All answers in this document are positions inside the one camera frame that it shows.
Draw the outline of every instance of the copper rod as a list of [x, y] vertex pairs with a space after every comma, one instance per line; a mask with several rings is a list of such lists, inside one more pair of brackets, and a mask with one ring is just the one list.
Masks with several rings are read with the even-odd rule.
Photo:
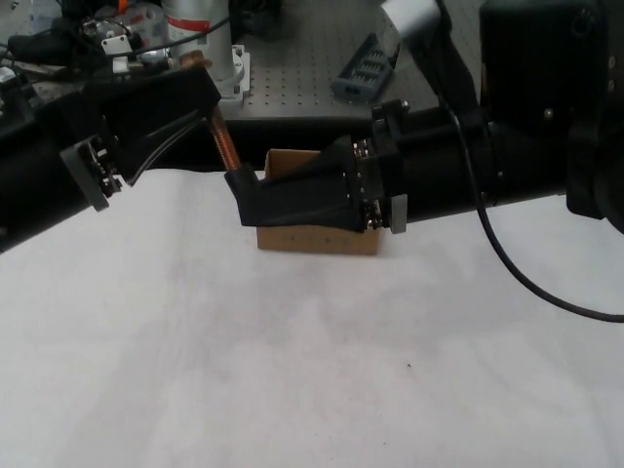
[[208, 122], [208, 128], [214, 137], [216, 149], [218, 149], [223, 165], [227, 171], [236, 171], [241, 168], [241, 160], [236, 152], [234, 141], [227, 131], [225, 120], [218, 107], [213, 111], [213, 115]]
[[[209, 59], [204, 58], [204, 54], [201, 51], [193, 51], [188, 54], [184, 54], [179, 59], [182, 68], [193, 66], [196, 64], [203, 64], [207, 68], [210, 68], [212, 62]], [[221, 110], [217, 107], [214, 108], [211, 118], [208, 120], [208, 128], [213, 134], [214, 144], [218, 150], [223, 165], [226, 171], [236, 171], [241, 168], [241, 160], [236, 152], [234, 141], [227, 130], [225, 119], [221, 114]]]

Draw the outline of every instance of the cable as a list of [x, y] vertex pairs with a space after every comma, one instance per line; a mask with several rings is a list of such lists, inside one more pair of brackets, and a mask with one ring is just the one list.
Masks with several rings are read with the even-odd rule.
[[178, 39], [177, 41], [174, 41], [174, 42], [161, 44], [160, 46], [144, 47], [142, 49], [136, 49], [135, 51], [124, 52], [122, 54], [111, 54], [110, 56], [107, 56], [107, 57], [109, 59], [116, 59], [118, 57], [134, 57], [140, 54], [145, 54], [146, 52], [160, 51], [161, 49], [165, 49], [167, 47], [181, 46], [182, 44], [187, 44], [189, 42], [196, 41], [197, 39], [201, 39], [202, 37], [208, 36], [209, 34], [217, 31], [221, 27], [228, 24], [229, 21], [230, 21], [229, 17], [226, 19], [222, 19], [221, 21], [217, 22], [214, 26], [209, 27], [205, 31], [198, 32], [197, 34], [193, 34], [192, 36], [188, 36], [183, 39]]
[[527, 288], [533, 294], [537, 295], [539, 298], [561, 309], [564, 309], [567, 312], [580, 315], [581, 317], [585, 317], [587, 319], [598, 320], [600, 322], [609, 322], [613, 324], [624, 323], [624, 315], [606, 314], [604, 312], [598, 312], [596, 310], [587, 309], [585, 307], [581, 307], [579, 305], [567, 302], [559, 297], [556, 297], [555, 295], [550, 294], [547, 291], [542, 290], [539, 286], [533, 283], [522, 271], [520, 271], [520, 269], [516, 266], [516, 264], [503, 249], [502, 245], [498, 241], [498, 238], [496, 237], [496, 234], [494, 233], [493, 228], [491, 227], [491, 223], [489, 222], [488, 210], [486, 209], [486, 204], [484, 203], [481, 195], [481, 190], [479, 188], [479, 183], [477, 181], [477, 176], [475, 174], [475, 169], [472, 163], [472, 157], [470, 155], [470, 149], [468, 147], [468, 141], [466, 140], [466, 135], [461, 128], [461, 123], [459, 122], [459, 119], [457, 118], [455, 112], [442, 99], [441, 105], [446, 109], [453, 125], [455, 126], [455, 129], [457, 130], [457, 136], [459, 138], [459, 144], [461, 146], [461, 153], [466, 164], [466, 171], [468, 172], [468, 178], [470, 179], [470, 187], [472, 189], [472, 195], [475, 200], [475, 205], [477, 206], [477, 214], [479, 215], [481, 225], [486, 231], [487, 239], [489, 240], [489, 243], [498, 255], [498, 258], [500, 258], [500, 260], [513, 275], [513, 277], [516, 278], [516, 280], [518, 280], [525, 288]]
[[138, 170], [136, 171], [136, 174], [131, 179], [128, 180], [128, 184], [130, 186], [135, 185], [135, 183], [137, 183], [138, 178], [145, 171], [151, 168], [152, 165], [158, 160], [158, 158], [160, 158], [163, 154], [165, 154], [174, 144], [176, 144], [176, 142], [179, 139], [186, 137], [193, 130], [195, 130], [195, 128], [199, 124], [201, 124], [203, 121], [204, 121], [203, 117], [193, 120], [189, 124], [179, 129], [173, 135], [168, 137], [165, 141], [160, 143], [160, 145], [158, 145], [158, 147], [152, 152], [152, 154], [150, 154], [149, 157], [145, 161], [143, 161], [143, 163], [139, 166]]

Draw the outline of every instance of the small cardboard box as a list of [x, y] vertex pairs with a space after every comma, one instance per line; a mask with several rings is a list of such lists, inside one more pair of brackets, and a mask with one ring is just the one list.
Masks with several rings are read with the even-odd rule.
[[[266, 155], [265, 176], [281, 176], [317, 154], [317, 151], [271, 149]], [[359, 233], [334, 227], [279, 226], [258, 227], [256, 235], [258, 248], [267, 251], [375, 255], [379, 247], [380, 230]]]

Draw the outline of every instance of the black robotic arm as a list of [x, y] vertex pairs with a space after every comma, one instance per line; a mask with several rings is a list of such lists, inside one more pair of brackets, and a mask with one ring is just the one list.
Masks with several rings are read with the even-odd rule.
[[[403, 232], [409, 222], [476, 209], [526, 287], [579, 315], [624, 322], [538, 288], [506, 256], [486, 212], [565, 192], [573, 213], [606, 217], [624, 232], [620, 2], [487, 1], [481, 102], [441, 0], [390, 0], [384, 10], [440, 105], [410, 112], [404, 101], [382, 104], [366, 137], [339, 139], [277, 179], [258, 180], [249, 165], [228, 168], [242, 224]], [[219, 100], [203, 68], [91, 84], [43, 106], [20, 77], [0, 91], [0, 252], [89, 206], [105, 208], [120, 178], [132, 185], [209, 121]], [[146, 115], [153, 102], [159, 112]], [[207, 145], [196, 151], [215, 154]]]

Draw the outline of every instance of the white table surface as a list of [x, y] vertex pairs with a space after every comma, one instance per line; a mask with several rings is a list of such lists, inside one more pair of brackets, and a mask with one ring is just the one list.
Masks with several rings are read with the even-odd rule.
[[[147, 174], [0, 257], [2, 467], [624, 464], [624, 326], [504, 270], [475, 214], [379, 257], [266, 253], [221, 175]], [[623, 312], [624, 238], [492, 211], [543, 287]]]

